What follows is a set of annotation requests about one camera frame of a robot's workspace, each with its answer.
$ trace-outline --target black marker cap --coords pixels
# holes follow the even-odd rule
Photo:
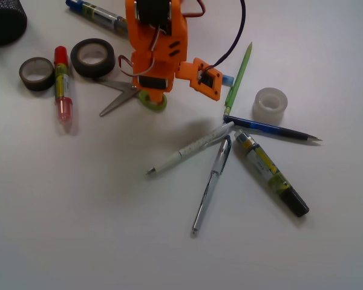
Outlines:
[[[307,204],[293,187],[282,192],[280,198],[297,217],[303,216],[309,211]]]

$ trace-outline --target black tape roll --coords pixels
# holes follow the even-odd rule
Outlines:
[[[55,82],[53,64],[43,57],[26,60],[19,69],[19,75],[27,89],[43,91]]]
[[[103,59],[94,64],[84,62],[83,58],[90,53],[101,55]],[[110,73],[116,65],[113,47],[107,41],[97,38],[79,42],[71,50],[70,58],[77,73],[83,77],[102,77]]]

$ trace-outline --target red highlighter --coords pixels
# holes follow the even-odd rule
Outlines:
[[[68,58],[65,47],[55,49],[55,105],[57,118],[61,123],[71,122],[73,116],[73,101],[68,97]]]

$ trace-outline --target pen tip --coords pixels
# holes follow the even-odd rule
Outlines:
[[[147,172],[146,172],[146,175],[152,175],[153,173],[156,172],[156,169],[154,167],[152,167],[151,169],[149,169]]]
[[[198,230],[196,228],[193,228],[191,231],[191,237],[197,237],[198,236]]]
[[[309,141],[322,141],[322,139],[317,138],[317,137],[315,137],[315,136],[309,136],[309,137],[308,137],[308,140],[309,140]]]

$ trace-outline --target orange bracket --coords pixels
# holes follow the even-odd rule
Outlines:
[[[202,81],[199,76],[200,72],[208,66],[209,64],[198,58],[194,59],[193,63],[182,62],[175,76],[177,79],[189,80],[190,87],[215,101],[219,101],[223,74],[217,69],[211,68],[206,73],[206,80]]]

